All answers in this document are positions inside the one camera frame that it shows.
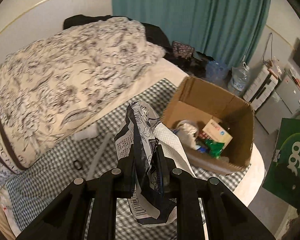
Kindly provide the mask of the teal curtain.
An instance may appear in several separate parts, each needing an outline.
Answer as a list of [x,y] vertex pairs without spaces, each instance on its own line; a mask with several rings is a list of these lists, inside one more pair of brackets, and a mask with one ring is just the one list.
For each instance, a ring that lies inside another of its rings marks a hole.
[[271,0],[112,0],[113,14],[156,25],[230,67],[249,62]]

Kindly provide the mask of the floral cream duvet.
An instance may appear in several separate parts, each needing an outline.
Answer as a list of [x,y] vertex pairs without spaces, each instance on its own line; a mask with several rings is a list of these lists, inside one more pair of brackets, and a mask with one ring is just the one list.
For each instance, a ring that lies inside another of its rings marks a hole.
[[0,189],[122,94],[165,50],[125,17],[77,25],[0,63]]

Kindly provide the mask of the white plastic strip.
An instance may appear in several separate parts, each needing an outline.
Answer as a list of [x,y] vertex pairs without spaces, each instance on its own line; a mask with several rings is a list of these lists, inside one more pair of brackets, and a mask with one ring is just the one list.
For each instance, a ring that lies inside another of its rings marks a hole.
[[101,146],[98,148],[96,154],[94,155],[93,161],[91,162],[89,171],[86,176],[86,180],[93,179],[98,162],[101,159],[110,139],[111,139],[111,134],[110,133],[106,134],[106,136],[104,137],[104,140],[102,141]]

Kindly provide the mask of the beige small box in carton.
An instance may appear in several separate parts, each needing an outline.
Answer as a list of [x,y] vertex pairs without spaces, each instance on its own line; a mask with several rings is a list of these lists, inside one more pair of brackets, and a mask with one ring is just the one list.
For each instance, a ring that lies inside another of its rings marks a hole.
[[225,143],[224,148],[232,140],[232,136],[215,120],[210,119],[210,121],[204,126],[204,128],[198,134],[200,139],[212,139],[217,142]]

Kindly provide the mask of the green foil packet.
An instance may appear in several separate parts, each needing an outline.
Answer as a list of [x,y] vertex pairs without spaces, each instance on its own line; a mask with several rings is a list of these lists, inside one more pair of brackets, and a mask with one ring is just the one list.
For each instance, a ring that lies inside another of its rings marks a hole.
[[212,139],[204,139],[204,144],[209,149],[208,153],[211,157],[218,159],[224,149],[225,143],[217,142]]

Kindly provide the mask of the white drawer cabinet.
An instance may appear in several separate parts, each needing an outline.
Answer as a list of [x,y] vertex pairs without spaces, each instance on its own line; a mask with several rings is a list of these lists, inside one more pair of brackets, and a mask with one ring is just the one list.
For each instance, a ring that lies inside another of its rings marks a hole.
[[275,89],[278,81],[279,80],[273,71],[266,65],[263,65],[258,76],[245,91],[243,99],[250,103],[254,111],[257,111]]

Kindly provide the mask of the clear plastic wrapper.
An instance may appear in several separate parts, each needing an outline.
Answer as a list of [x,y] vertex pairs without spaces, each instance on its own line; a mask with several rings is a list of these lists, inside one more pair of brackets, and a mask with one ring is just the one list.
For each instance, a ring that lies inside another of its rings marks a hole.
[[4,211],[7,219],[13,220],[14,214],[12,211],[12,204],[7,192],[0,192],[0,206]]

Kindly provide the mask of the large clear water jug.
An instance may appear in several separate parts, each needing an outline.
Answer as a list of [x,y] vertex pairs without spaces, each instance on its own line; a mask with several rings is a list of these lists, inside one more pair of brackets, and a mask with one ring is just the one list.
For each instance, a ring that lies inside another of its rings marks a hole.
[[233,67],[231,78],[228,82],[228,91],[240,97],[248,84],[249,77],[250,70],[245,62],[242,62],[238,67]]

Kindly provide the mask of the brown cardboard box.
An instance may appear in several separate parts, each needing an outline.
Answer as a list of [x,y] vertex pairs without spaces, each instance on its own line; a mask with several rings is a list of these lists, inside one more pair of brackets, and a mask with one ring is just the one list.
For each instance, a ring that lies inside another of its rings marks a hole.
[[186,77],[163,112],[162,123],[177,129],[194,126],[194,146],[183,142],[189,162],[219,174],[244,171],[253,151],[254,111],[221,87]]

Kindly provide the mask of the blue water bottle pack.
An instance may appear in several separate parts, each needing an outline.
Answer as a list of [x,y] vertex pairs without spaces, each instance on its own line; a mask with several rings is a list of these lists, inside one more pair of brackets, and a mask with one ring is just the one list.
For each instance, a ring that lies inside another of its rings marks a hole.
[[218,61],[209,61],[206,65],[205,79],[210,83],[221,86],[230,70],[229,66]]

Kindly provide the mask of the black white snack bag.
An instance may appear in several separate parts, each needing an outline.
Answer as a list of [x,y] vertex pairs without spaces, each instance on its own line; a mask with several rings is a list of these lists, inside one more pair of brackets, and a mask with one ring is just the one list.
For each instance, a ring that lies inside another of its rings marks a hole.
[[160,169],[157,150],[163,151],[164,158],[171,158],[177,168],[194,174],[179,138],[149,104],[135,101],[127,106],[114,141],[118,159],[134,150],[135,189],[128,199],[133,217],[147,227],[172,223],[177,217],[176,200],[164,193],[169,174]]

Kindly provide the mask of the silver mini fridge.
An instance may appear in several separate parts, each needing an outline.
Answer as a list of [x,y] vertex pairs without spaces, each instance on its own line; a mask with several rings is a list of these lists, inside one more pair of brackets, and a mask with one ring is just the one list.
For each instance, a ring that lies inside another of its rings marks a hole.
[[256,118],[268,134],[279,129],[282,118],[292,118],[300,108],[300,88],[286,74],[256,112]]

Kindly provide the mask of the crumpled white tissue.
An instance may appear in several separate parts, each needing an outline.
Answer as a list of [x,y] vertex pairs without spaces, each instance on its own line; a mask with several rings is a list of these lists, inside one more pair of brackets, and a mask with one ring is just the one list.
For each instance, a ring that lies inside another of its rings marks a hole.
[[176,128],[173,130],[173,133],[179,138],[180,142],[192,149],[195,149],[198,132],[199,128],[197,124],[190,120],[178,122]]

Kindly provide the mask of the green printed carton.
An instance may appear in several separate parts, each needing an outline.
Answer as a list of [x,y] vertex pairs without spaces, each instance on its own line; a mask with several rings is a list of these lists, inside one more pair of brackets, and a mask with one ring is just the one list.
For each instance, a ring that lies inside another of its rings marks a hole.
[[281,120],[273,159],[262,187],[300,209],[300,119]]

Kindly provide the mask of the small white bottle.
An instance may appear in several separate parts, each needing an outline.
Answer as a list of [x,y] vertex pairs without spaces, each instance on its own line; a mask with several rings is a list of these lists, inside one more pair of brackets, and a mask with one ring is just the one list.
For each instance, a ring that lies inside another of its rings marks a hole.
[[72,135],[72,139],[75,141],[91,139],[98,136],[98,130],[96,126],[89,126],[79,132]]

